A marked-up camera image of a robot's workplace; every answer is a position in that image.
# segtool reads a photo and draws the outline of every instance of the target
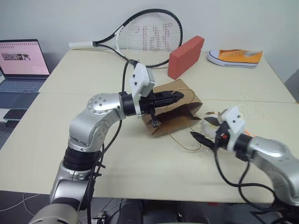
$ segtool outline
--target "red foam block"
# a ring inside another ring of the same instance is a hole
[[[188,40],[169,56],[168,76],[177,79],[199,59],[205,39],[195,36]]]

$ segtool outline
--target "black phone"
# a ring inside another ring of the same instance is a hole
[[[25,109],[12,109],[9,110],[5,116],[3,117],[4,120],[21,120],[23,115],[27,110]]]

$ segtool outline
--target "laptop screen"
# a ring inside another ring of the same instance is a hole
[[[0,67],[4,76],[49,75],[37,40],[0,41]]]

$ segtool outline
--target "laptop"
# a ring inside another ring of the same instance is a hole
[[[37,39],[0,40],[0,108],[27,109],[50,75]]]

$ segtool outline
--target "tennis racket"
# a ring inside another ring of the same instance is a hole
[[[116,49],[103,44],[113,38],[116,38]],[[69,43],[69,47],[105,47],[125,60],[134,59],[153,68],[168,63],[169,54],[181,46],[182,39],[182,25],[175,14],[164,9],[147,9],[128,18],[103,40]]]

